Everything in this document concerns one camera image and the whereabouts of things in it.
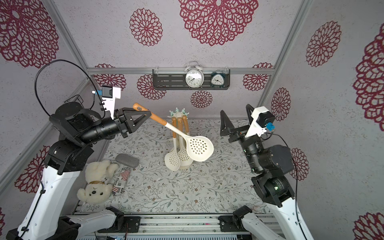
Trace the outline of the lone skimmer orange handle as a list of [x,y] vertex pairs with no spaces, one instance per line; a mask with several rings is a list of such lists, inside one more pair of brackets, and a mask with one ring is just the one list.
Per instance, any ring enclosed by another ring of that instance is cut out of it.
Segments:
[[183,116],[182,119],[183,119],[183,123],[185,126],[186,134],[189,136],[190,135],[190,129],[189,129],[189,124],[188,124],[188,118],[187,118],[187,116]]

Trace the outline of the cream skimmer edge-on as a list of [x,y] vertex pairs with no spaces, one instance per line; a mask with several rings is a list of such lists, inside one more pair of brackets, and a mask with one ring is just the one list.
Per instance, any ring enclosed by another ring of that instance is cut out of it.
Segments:
[[191,166],[191,164],[193,163],[193,160],[189,157],[187,153],[187,149],[185,147],[185,140],[181,136],[179,136],[179,146],[180,146],[180,150],[178,152],[178,156],[180,159],[180,169],[185,170]]

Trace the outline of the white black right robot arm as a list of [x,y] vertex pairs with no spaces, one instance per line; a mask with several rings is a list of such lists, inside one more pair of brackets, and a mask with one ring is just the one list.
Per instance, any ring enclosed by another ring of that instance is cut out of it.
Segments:
[[277,220],[283,236],[268,227],[247,206],[233,212],[233,224],[239,231],[245,230],[258,240],[311,240],[313,236],[307,227],[297,203],[297,188],[293,188],[286,174],[297,170],[291,149],[287,144],[263,146],[263,135],[273,136],[276,117],[266,107],[246,106],[249,125],[235,128],[224,111],[220,112],[222,137],[229,142],[239,142],[255,174],[252,187]]

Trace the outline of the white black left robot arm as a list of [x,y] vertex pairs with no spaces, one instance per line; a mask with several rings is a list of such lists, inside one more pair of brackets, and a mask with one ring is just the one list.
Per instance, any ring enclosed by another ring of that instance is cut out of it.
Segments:
[[135,105],[116,110],[116,117],[102,118],[99,113],[84,108],[78,102],[61,105],[49,118],[61,133],[43,163],[38,192],[28,214],[16,229],[10,230],[8,240],[75,240],[85,235],[104,232],[119,233],[125,228],[123,212],[114,207],[86,215],[80,221],[62,216],[68,194],[93,154],[93,144],[114,138],[127,137],[135,132],[151,112]]

